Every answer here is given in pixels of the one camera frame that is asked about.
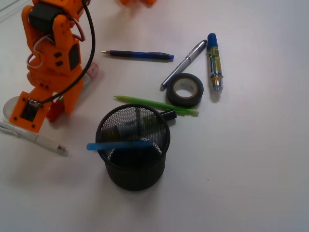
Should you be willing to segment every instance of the green pen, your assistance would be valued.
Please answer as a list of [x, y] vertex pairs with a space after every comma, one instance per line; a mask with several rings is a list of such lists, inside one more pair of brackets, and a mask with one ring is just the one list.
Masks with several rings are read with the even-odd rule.
[[175, 110], [176, 113], [182, 114], [182, 115], [198, 116], [198, 111], [194, 109], [188, 109], [188, 108], [183, 108], [179, 106], [174, 106], [171, 104], [165, 104], [161, 102], [149, 101], [145, 99], [133, 98], [133, 97], [127, 97], [127, 96], [114, 96], [114, 97], [117, 98], [117, 100], [121, 102], [144, 104], [144, 105], [148, 105], [153, 108], [161, 109], [161, 110]]

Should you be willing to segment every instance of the black mesh cup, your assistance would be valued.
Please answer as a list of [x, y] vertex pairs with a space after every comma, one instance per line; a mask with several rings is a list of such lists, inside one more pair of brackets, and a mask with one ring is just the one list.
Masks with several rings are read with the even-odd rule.
[[109, 112], [96, 134], [96, 143], [137, 140], [151, 140], [153, 146], [98, 151], [112, 181], [132, 191], [149, 188], [164, 171], [170, 143], [166, 121], [148, 106], [127, 104]]

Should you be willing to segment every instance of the red wire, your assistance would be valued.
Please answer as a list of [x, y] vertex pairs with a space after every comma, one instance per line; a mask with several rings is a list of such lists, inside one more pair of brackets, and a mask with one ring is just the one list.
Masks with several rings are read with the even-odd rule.
[[78, 29], [79, 33], [81, 34], [81, 37], [78, 36], [78, 35], [75, 35], [75, 34], [73, 34], [73, 37], [76, 38], [76, 39], [78, 39], [78, 40], [81, 41], [81, 42], [85, 41], [85, 39], [86, 39], [86, 38], [85, 38], [85, 34], [84, 34], [84, 32], [83, 32], [81, 26], [79, 25], [79, 23], [77, 22], [77, 20], [76, 20], [75, 18], [72, 18], [72, 20], [73, 20], [73, 22], [75, 23], [75, 25], [77, 26], [77, 29]]

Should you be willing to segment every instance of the black tape roll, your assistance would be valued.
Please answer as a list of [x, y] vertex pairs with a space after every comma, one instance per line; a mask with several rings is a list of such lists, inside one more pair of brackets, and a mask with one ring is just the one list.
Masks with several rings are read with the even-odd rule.
[[[193, 95], [190, 97], [182, 97], [176, 93], [176, 88], [182, 85], [189, 86], [193, 89]], [[168, 82], [166, 96], [170, 103], [177, 106], [191, 108], [196, 106], [202, 100], [204, 86], [200, 79], [188, 73], [179, 73], [174, 75]]]

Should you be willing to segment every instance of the orange robot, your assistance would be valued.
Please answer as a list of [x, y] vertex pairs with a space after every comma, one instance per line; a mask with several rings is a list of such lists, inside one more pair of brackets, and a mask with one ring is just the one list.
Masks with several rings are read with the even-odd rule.
[[[27, 77], [34, 89], [30, 93], [21, 93], [10, 122], [38, 132], [52, 100], [58, 96], [53, 96], [54, 92], [63, 94], [65, 111], [69, 115], [83, 89], [81, 76], [84, 70], [81, 67], [79, 42], [84, 40], [84, 35], [78, 20], [84, 9], [90, 17], [87, 8], [90, 0], [32, 1], [34, 6], [23, 9], [22, 21], [32, 52], [27, 60]], [[75, 24], [81, 37], [71, 32]]]
[[[120, 0], [122, 4], [126, 5], [130, 2], [130, 0]], [[149, 5], [155, 4], [156, 0], [142, 0]]]

